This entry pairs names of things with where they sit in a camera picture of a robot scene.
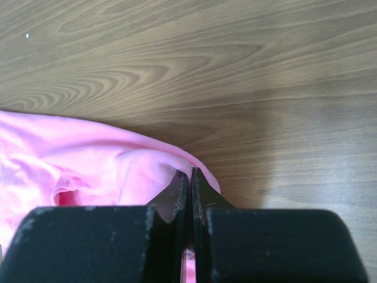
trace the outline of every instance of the pink fabric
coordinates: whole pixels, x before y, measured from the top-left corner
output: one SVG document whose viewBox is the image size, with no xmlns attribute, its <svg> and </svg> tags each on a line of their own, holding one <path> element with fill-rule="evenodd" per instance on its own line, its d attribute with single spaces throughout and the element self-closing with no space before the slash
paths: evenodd
<svg viewBox="0 0 377 283">
<path fill-rule="evenodd" d="M 22 218 L 36 206 L 143 205 L 176 169 L 200 167 L 187 152 L 137 133 L 71 118 L 0 111 L 0 244 L 6 252 Z M 194 265 L 188 262 L 188 281 Z"/>
</svg>

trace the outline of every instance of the pink cloth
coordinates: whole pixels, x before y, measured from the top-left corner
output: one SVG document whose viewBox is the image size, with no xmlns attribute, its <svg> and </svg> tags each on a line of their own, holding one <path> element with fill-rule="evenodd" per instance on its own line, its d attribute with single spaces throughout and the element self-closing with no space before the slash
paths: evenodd
<svg viewBox="0 0 377 283">
<path fill-rule="evenodd" d="M 0 111 L 0 244 L 6 252 L 36 206 L 143 205 L 176 169 L 191 178 L 198 159 L 158 140 L 104 124 Z M 194 281 L 193 261 L 187 277 Z"/>
</svg>

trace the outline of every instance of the wood grain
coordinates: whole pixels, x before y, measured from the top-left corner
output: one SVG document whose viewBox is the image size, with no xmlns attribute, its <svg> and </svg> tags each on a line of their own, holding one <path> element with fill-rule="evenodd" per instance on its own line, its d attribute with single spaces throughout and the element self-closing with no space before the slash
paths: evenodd
<svg viewBox="0 0 377 283">
<path fill-rule="evenodd" d="M 375 0 L 2 0 L 0 108 L 178 145 L 237 206 L 334 210 L 377 282 L 376 31 Z"/>
</svg>

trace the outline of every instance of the wooden surface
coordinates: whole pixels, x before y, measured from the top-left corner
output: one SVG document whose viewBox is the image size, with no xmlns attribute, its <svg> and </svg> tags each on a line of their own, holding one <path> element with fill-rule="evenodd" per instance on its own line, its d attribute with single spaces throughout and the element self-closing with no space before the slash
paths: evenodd
<svg viewBox="0 0 377 283">
<path fill-rule="evenodd" d="M 375 0 L 2 0 L 0 108 L 178 145 L 237 206 L 334 210 L 377 282 Z"/>
</svg>

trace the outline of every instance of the wooden table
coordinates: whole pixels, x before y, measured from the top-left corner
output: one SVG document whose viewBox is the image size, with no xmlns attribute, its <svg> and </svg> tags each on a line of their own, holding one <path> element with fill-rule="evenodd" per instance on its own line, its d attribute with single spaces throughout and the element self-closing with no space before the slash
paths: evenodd
<svg viewBox="0 0 377 283">
<path fill-rule="evenodd" d="M 246 208 L 325 208 L 377 282 L 377 1 L 2 0 L 0 108 L 182 147 Z"/>
</svg>

